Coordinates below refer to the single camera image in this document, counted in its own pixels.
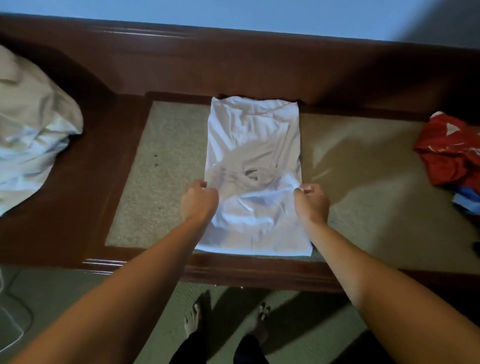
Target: person's left hand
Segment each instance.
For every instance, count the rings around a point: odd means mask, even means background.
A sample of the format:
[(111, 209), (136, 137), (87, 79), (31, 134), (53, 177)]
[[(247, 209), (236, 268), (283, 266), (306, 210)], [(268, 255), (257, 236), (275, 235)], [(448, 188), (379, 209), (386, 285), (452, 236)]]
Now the person's left hand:
[(209, 223), (218, 207), (218, 191), (208, 188), (207, 182), (195, 180), (185, 189), (180, 202), (180, 213), (183, 221), (194, 218)]

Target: wall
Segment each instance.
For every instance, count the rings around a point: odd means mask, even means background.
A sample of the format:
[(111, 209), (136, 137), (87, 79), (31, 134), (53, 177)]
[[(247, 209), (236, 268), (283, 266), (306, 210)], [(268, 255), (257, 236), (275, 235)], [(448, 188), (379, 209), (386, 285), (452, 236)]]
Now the wall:
[(480, 48), (475, 0), (3, 0), (0, 11)]

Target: red cloth with white star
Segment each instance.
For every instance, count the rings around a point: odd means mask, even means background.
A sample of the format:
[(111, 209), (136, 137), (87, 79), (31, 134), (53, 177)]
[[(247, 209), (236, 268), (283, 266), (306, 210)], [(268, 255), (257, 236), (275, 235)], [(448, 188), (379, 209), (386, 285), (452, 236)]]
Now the red cloth with white star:
[(453, 116), (438, 112), (423, 127), (413, 150), (434, 186), (454, 183), (480, 194), (480, 135)]

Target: bare foot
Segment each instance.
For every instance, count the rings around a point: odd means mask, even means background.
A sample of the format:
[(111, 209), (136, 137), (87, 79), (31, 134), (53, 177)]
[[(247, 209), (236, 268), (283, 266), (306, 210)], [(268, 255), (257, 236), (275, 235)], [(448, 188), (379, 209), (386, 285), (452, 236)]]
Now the bare foot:
[(185, 327), (187, 337), (196, 331), (202, 331), (203, 317), (202, 312), (200, 311), (200, 305), (198, 303), (193, 305), (190, 312), (183, 319), (183, 326)]
[(260, 345), (262, 345), (268, 338), (268, 331), (265, 326), (265, 319), (270, 315), (270, 306), (265, 307), (265, 302), (262, 302), (258, 307), (258, 314), (255, 317), (255, 321), (251, 330), (246, 335), (254, 335)]

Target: clothes pile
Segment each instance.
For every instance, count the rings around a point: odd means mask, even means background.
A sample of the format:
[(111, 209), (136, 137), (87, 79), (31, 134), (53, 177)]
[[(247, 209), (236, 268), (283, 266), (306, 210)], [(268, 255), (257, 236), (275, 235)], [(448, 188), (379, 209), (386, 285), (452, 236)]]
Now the clothes pile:
[(443, 112), (423, 127), (414, 150), (430, 183), (454, 193), (453, 202), (480, 226), (480, 128)]
[(197, 249), (242, 255), (312, 254), (295, 213), (301, 184), (297, 103), (212, 99), (205, 180), (220, 203)]
[(0, 46), (0, 216), (40, 189), (68, 136), (82, 128), (76, 102)]

